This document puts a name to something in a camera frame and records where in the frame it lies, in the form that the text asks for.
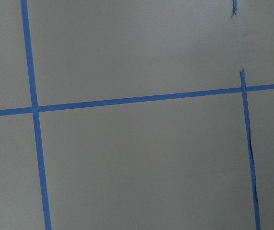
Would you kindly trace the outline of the blue tape line crosswise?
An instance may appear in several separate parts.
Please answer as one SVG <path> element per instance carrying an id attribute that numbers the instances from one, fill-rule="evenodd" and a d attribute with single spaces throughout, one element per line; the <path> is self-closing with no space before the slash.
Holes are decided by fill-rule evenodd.
<path id="1" fill-rule="evenodd" d="M 42 105 L 42 106 L 39 106 L 37 110 L 38 110 L 38 112 L 51 112 L 51 111 L 80 109 L 80 108 L 88 108 L 88 107 L 100 107 L 100 106 L 109 106 L 109 105 L 118 105 L 118 104 L 128 104 L 128 103 L 133 104 L 133 103 L 163 101 L 163 100 L 171 100 L 171 99 L 190 98 L 190 97 L 223 95 L 223 94 L 232 94 L 232 93 L 240 93 L 240 92 L 242 92 L 241 87 L 237 87 L 237 88 L 172 93 L 172 94 L 151 95 L 151 96 L 130 97 L 130 98 L 119 98 L 119 99 L 99 100 L 99 101 L 89 101 L 89 102 L 79 102 L 79 103 Z M 31 114 L 32 112 L 33 112 L 33 108 L 31 108 L 31 107 L 2 109 L 2 110 L 0 110 L 0 116 Z"/>

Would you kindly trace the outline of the blue tape line torn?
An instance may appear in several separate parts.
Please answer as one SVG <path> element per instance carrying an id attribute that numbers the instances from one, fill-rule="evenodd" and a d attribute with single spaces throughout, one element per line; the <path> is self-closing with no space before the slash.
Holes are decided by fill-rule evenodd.
<path id="1" fill-rule="evenodd" d="M 251 123 L 250 123 L 247 86 L 246 86 L 246 77 L 245 77 L 244 68 L 240 70 L 240 83 L 241 83 L 241 94 L 242 94 L 243 111 L 244 111 L 244 118 L 245 118 L 245 127 L 246 127 L 246 134 L 247 134 L 250 172 L 251 172 L 251 185 L 252 185 L 252 195 L 253 195 L 255 227 L 257 230 L 261 230 L 259 201 L 258 201 L 258 194 L 257 194 L 256 170 L 255 170 L 255 162 L 254 162 L 253 149 L 252 149 L 252 143 L 251 143 Z"/>

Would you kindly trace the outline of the blue tape line lengthwise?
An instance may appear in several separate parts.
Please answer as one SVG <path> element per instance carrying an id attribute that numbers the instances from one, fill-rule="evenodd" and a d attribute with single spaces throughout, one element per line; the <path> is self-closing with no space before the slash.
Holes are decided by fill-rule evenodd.
<path id="1" fill-rule="evenodd" d="M 29 86 L 30 86 L 31 111 L 33 116 L 33 124 L 34 124 L 34 137 L 35 137 L 35 144 L 36 144 L 36 154 L 37 154 L 44 223 L 45 223 L 45 229 L 51 230 L 52 224 L 51 224 L 48 191 L 47 191 L 47 184 L 46 184 L 44 151 L 43 151 L 43 144 L 42 144 L 39 105 L 38 105 L 38 99 L 37 99 L 35 71 L 34 71 L 34 62 L 33 62 L 33 54 L 32 54 L 32 42 L 31 42 L 31 33 L 30 33 L 30 25 L 29 25 L 28 6 L 27 6 L 26 0 L 21 1 L 21 10 L 22 10 L 23 35 L 24 35 L 24 44 L 25 44 L 25 52 L 26 52 L 28 79 L 29 79 Z"/>

